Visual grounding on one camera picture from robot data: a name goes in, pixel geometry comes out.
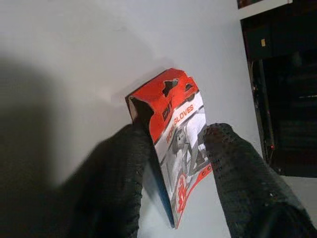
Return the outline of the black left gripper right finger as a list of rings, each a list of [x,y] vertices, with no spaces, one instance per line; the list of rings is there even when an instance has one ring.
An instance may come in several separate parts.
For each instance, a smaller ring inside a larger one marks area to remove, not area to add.
[[[203,133],[233,238],[315,238],[317,230],[287,183],[226,123]]]

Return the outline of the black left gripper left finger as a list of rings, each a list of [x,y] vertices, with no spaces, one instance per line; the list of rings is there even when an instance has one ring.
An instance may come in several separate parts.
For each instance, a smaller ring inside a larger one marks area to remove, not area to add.
[[[100,142],[81,168],[16,227],[19,238],[135,238],[139,229],[143,173],[152,140],[140,123],[123,127]]]

